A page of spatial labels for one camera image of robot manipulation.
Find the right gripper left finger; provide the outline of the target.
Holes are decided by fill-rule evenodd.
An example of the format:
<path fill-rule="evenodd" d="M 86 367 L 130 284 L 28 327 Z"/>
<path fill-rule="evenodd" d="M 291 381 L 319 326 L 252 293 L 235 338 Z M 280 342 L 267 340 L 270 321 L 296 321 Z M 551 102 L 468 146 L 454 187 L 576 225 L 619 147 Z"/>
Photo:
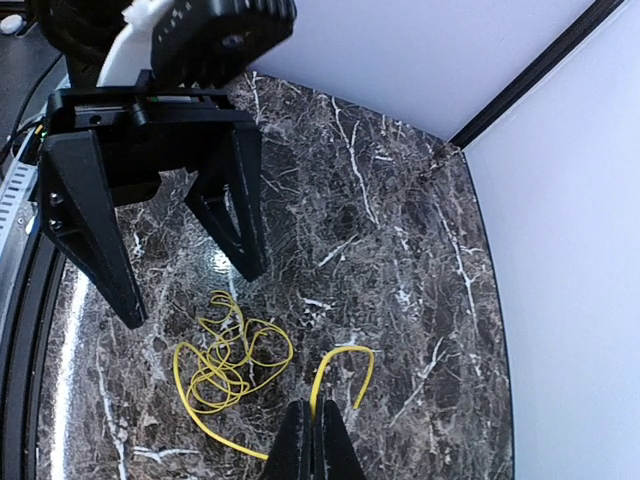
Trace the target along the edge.
<path fill-rule="evenodd" d="M 305 400 L 291 402 L 280 424 L 261 480 L 309 480 L 311 478 L 312 422 Z"/>

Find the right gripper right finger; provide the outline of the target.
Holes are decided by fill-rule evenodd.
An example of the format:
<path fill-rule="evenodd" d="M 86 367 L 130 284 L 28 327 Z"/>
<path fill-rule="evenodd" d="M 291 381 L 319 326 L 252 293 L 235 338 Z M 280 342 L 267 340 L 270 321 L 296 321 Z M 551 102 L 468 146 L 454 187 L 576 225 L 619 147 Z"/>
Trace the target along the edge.
<path fill-rule="evenodd" d="M 365 480 L 340 409 L 321 398 L 312 428 L 312 472 L 320 480 Z"/>

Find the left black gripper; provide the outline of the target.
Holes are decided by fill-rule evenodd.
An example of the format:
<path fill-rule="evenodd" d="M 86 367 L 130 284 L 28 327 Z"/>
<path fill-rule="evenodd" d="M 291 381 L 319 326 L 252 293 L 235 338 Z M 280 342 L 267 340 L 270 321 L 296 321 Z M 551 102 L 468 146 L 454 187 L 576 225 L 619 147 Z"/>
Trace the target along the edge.
<path fill-rule="evenodd" d="M 163 172 L 197 172 L 186 205 L 246 280 L 266 272 L 262 136 L 225 92 L 63 88 L 49 96 L 45 124 L 42 231 L 128 328 L 141 327 L 147 313 L 113 204 L 151 199 Z"/>

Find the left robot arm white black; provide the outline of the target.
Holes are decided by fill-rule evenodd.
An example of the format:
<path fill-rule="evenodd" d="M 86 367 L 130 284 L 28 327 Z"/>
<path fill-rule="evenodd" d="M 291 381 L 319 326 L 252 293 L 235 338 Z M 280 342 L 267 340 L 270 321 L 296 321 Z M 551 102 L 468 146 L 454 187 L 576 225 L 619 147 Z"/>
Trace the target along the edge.
<path fill-rule="evenodd" d="M 291 31 L 262 1 L 38 1 L 71 85 L 48 99 L 36 198 L 43 233 L 131 329 L 146 320 L 116 208 L 185 170 L 185 202 L 247 280 L 265 272 L 262 138 L 225 86 Z"/>

